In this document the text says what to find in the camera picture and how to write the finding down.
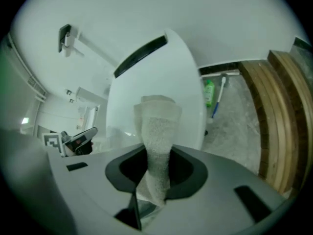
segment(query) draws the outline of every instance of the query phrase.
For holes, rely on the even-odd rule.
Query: towel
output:
[[[136,189],[137,199],[165,205],[170,188],[168,163],[178,129],[181,107],[162,96],[143,96],[134,106],[134,122],[139,140],[147,150],[148,169]]]

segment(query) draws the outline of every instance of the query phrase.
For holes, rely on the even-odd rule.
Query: marble floor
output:
[[[202,151],[232,159],[258,174],[261,156],[259,121],[245,80],[240,75],[229,77],[218,111],[213,122],[209,123],[221,88],[220,77],[210,80],[215,85],[215,99],[207,108],[208,135],[204,137]]]
[[[309,85],[311,93],[313,94],[313,54],[297,46],[292,46],[290,55],[302,70],[304,77]]]

